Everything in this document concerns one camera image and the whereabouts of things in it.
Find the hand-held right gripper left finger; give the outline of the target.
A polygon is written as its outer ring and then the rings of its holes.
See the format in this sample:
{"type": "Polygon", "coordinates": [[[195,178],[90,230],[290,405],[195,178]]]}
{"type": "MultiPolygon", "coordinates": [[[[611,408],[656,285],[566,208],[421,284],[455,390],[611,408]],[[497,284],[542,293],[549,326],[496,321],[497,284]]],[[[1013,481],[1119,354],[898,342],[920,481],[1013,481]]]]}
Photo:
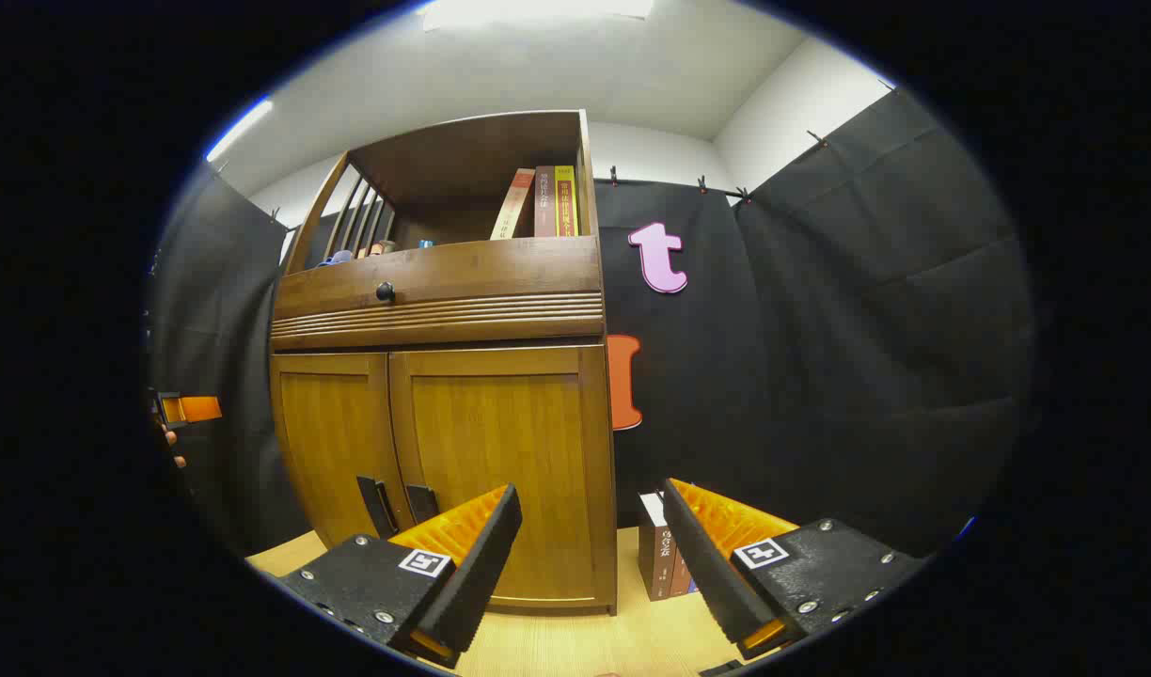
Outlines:
{"type": "Polygon", "coordinates": [[[503,484],[391,539],[348,537],[272,581],[389,651],[453,669],[480,630],[521,527],[503,484]]]}

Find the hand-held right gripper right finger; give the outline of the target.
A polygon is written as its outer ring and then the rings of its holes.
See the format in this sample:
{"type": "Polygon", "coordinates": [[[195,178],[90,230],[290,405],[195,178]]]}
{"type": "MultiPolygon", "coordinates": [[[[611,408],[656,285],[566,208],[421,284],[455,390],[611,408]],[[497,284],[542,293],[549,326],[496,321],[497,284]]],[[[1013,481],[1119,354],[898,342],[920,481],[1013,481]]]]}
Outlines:
{"type": "Polygon", "coordinates": [[[744,659],[828,633],[927,562],[837,518],[795,526],[683,480],[663,481],[662,501],[708,611],[744,659]]]}

